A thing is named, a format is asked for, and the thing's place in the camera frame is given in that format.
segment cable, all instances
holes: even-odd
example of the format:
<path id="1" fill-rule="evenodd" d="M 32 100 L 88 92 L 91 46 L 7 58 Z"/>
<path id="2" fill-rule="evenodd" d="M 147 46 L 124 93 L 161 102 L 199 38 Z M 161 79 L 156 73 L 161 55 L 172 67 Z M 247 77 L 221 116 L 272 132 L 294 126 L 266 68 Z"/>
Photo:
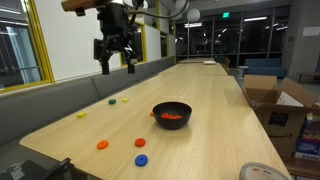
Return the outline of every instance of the cable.
<path id="1" fill-rule="evenodd" d="M 186 0 L 186 3 L 184 4 L 183 8 L 177 14 L 172 15 L 172 16 L 158 16 L 156 14 L 143 12 L 143 11 L 130 11 L 130 12 L 126 12 L 126 13 L 127 14 L 144 14 L 144 15 L 148 15 L 148 16 L 152 16 L 152 17 L 156 17 L 156 18 L 161 18 L 161 19 L 171 19 L 171 18 L 174 18 L 174 17 L 178 16 L 179 14 L 181 14 L 186 9 L 187 5 L 188 5 L 188 1 Z"/>
<path id="2" fill-rule="evenodd" d="M 132 18 L 131 18 L 131 20 L 130 20 L 130 23 L 129 23 L 129 27 L 130 27 L 130 28 L 133 26 L 133 23 L 134 23 L 134 21 L 136 20 L 136 16 L 137 16 L 137 14 L 134 14 L 134 15 L 132 16 Z"/>

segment orange bottle cap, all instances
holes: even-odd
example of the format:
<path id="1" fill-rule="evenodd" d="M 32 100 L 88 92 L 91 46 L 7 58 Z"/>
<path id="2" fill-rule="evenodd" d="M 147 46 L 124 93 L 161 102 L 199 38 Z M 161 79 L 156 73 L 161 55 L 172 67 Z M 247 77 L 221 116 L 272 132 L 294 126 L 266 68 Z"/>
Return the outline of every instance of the orange bottle cap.
<path id="1" fill-rule="evenodd" d="M 106 140 L 103 140 L 103 141 L 100 141 L 100 142 L 97 144 L 97 148 L 100 149 L 100 150 L 102 150 L 102 149 L 108 147 L 108 145 L 109 145 L 109 142 L 106 141 Z"/>
<path id="2" fill-rule="evenodd" d="M 142 147 L 142 146 L 144 146 L 146 144 L 146 140 L 144 140 L 143 138 L 138 138 L 138 139 L 136 139 L 136 141 L 135 141 L 135 145 L 137 146 L 137 147 Z"/>

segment black bowl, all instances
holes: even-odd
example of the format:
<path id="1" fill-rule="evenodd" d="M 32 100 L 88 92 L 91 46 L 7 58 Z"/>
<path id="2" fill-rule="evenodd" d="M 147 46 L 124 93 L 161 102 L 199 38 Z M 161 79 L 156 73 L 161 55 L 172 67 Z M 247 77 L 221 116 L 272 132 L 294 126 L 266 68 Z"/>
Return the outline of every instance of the black bowl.
<path id="1" fill-rule="evenodd" d="M 153 114 L 156 121 L 166 129 L 179 129 L 188 123 L 192 109 L 189 105 L 181 102 L 164 102 L 153 108 Z M 165 119 L 161 115 L 168 113 L 170 115 L 180 115 L 179 119 Z"/>

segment gray cushion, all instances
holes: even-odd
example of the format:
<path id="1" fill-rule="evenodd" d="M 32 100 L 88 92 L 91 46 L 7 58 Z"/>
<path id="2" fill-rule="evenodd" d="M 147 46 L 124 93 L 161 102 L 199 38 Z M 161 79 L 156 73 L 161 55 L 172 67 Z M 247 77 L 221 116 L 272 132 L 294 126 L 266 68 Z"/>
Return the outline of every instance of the gray cushion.
<path id="1" fill-rule="evenodd" d="M 159 73 L 160 71 L 167 68 L 164 60 L 153 61 L 144 64 L 148 76 Z"/>
<path id="2" fill-rule="evenodd" d="M 170 57 L 170 58 L 168 58 L 168 59 L 165 59 L 165 63 L 166 63 L 166 65 L 167 65 L 168 68 L 176 64 L 176 62 L 174 61 L 174 58 L 173 58 L 173 57 Z"/>
<path id="3" fill-rule="evenodd" d="M 287 75 L 287 69 L 281 67 L 253 67 L 246 71 L 246 74 L 264 75 L 264 76 L 277 76 L 284 78 Z"/>
<path id="4" fill-rule="evenodd" d="M 281 67 L 281 60 L 279 58 L 269 59 L 246 59 L 245 66 L 251 67 Z"/>
<path id="5" fill-rule="evenodd" d="M 0 98 L 0 146 L 98 101 L 91 78 Z"/>
<path id="6" fill-rule="evenodd" d="M 119 91 L 135 82 L 144 79 L 147 74 L 143 64 L 136 65 L 135 74 L 128 74 L 127 69 L 119 69 L 111 71 L 109 75 L 95 75 L 92 80 L 97 88 L 100 98 L 105 98 L 108 95 Z"/>

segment wall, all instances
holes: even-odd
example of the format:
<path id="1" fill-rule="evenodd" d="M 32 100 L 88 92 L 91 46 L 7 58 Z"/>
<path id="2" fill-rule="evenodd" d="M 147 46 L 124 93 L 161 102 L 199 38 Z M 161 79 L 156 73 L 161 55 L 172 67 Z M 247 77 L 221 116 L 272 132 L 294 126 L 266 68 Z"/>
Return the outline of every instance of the wall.
<path id="1" fill-rule="evenodd" d="M 86 16 L 77 17 L 73 12 L 64 12 L 61 1 L 35 3 L 55 80 L 100 73 L 99 62 L 93 59 L 93 40 L 102 39 L 97 11 L 86 10 Z M 147 61 L 160 60 L 160 31 L 145 26 L 145 33 Z M 109 64 L 111 70 L 120 68 L 119 54 L 113 55 Z"/>
<path id="2" fill-rule="evenodd" d="M 155 61 L 161 59 L 160 31 L 149 26 L 145 26 L 147 60 Z"/>
<path id="3" fill-rule="evenodd" d="M 169 35 L 169 47 L 170 47 L 170 54 L 169 56 L 175 56 L 176 55 L 176 37 L 173 35 Z"/>
<path id="4" fill-rule="evenodd" d="M 169 16 L 169 10 L 161 1 L 159 1 L 159 13 L 161 16 Z M 160 30 L 165 33 L 169 33 L 169 20 L 159 19 L 159 23 L 160 23 Z"/>
<path id="5" fill-rule="evenodd" d="M 298 72 L 314 72 L 320 54 L 320 36 L 303 36 L 305 27 L 320 27 L 319 0 L 294 0 L 283 52 L 283 66 L 288 77 Z"/>
<path id="6" fill-rule="evenodd" d="M 148 12 L 152 13 L 152 14 L 157 14 L 156 8 L 149 8 Z M 144 17 L 145 24 L 152 26 L 152 24 L 155 23 L 155 18 L 153 18 L 151 16 L 143 16 L 143 17 Z"/>

